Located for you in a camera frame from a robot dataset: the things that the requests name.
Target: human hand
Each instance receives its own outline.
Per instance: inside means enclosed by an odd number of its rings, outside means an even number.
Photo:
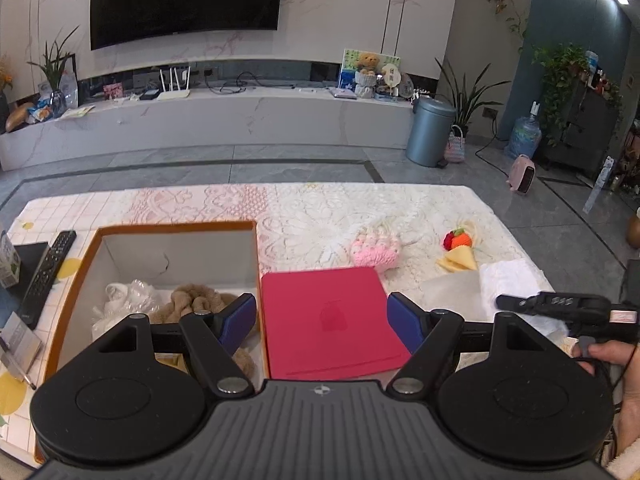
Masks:
[[[620,341],[607,341],[604,344],[589,345],[589,354],[594,359],[625,366],[633,353],[634,346]],[[572,349],[574,357],[580,357],[580,347],[576,344]],[[578,364],[594,374],[593,365],[584,362]],[[640,352],[633,355],[629,366],[622,377],[622,408],[618,419],[618,453],[640,438]]]

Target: pen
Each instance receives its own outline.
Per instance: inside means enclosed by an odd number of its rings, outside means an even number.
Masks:
[[[11,354],[11,352],[9,351],[9,347],[6,345],[6,343],[4,342],[4,339],[2,339],[1,337],[0,337],[0,349],[2,349],[2,351],[4,352],[4,355],[6,355],[6,358],[9,360],[11,366],[13,366],[18,371],[18,373],[24,378],[24,380],[27,381],[27,384],[31,387],[31,389],[35,390],[36,385],[33,383],[33,381],[31,381],[31,379],[27,375],[27,372],[25,372],[22,369],[22,367],[18,364],[18,361],[15,359],[14,355]]]

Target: trash can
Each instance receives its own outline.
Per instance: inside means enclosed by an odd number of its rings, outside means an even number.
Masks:
[[[406,158],[421,166],[435,168],[444,155],[456,109],[443,101],[420,97],[414,101],[414,114]]]

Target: pink space heater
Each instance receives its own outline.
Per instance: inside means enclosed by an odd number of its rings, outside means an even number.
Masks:
[[[512,191],[526,193],[536,176],[536,166],[527,155],[519,155],[511,167],[507,183]]]

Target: remote control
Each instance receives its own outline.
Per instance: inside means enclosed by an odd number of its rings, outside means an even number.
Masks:
[[[17,314],[32,330],[38,324],[42,308],[45,301],[47,301],[47,296],[51,291],[60,265],[65,261],[66,255],[75,239],[75,231],[62,231],[58,235],[46,256],[42,259],[42,263],[36,270],[27,293],[22,298]]]

